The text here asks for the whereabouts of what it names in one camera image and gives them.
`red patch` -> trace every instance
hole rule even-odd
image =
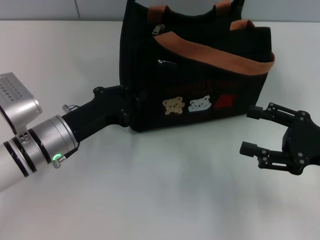
[[[216,101],[214,108],[232,108],[236,97],[237,95],[235,94],[223,94],[219,97],[218,101]]]

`brown handle strap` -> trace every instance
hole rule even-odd
[[[170,31],[154,37],[167,50],[182,57],[209,64],[233,73],[256,76],[266,74],[275,63],[272,53],[271,62],[258,62],[234,55],[209,46],[187,41]]]
[[[230,25],[230,31],[232,30],[237,30],[237,29],[253,29],[256,26],[254,23],[250,20],[238,20],[238,21],[233,21]]]
[[[167,5],[150,6],[146,17],[147,22],[161,24],[163,14],[167,7]],[[231,2],[230,0],[221,0],[221,2],[215,4],[215,7],[217,17],[228,16],[231,9]]]

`teddy bear patch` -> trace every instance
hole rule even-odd
[[[180,96],[164,100],[162,104],[165,106],[165,115],[169,115],[170,113],[182,114],[182,108],[185,106],[185,103],[182,102],[182,97]]]
[[[210,96],[205,96],[200,99],[195,99],[190,101],[189,112],[199,112],[207,110],[211,107],[211,102],[209,101]]]

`white wall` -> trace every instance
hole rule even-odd
[[[169,4],[197,15],[217,0],[137,0],[145,6]],[[127,0],[0,0],[0,20],[122,20]],[[320,0],[246,0],[243,18],[254,21],[320,22]]]

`robotic arm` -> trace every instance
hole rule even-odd
[[[259,168],[301,175],[308,165],[320,166],[320,127],[314,124],[309,113],[269,103],[266,110],[258,106],[251,107],[247,117],[265,119],[288,127],[282,139],[282,151],[242,143],[240,154],[257,156]]]
[[[139,99],[133,99],[127,88],[96,87],[93,93],[87,104],[65,105],[66,115],[27,129],[42,109],[13,73],[0,75],[0,112],[15,135],[0,145],[0,192],[48,164],[60,168],[81,141],[106,126],[129,125]]]

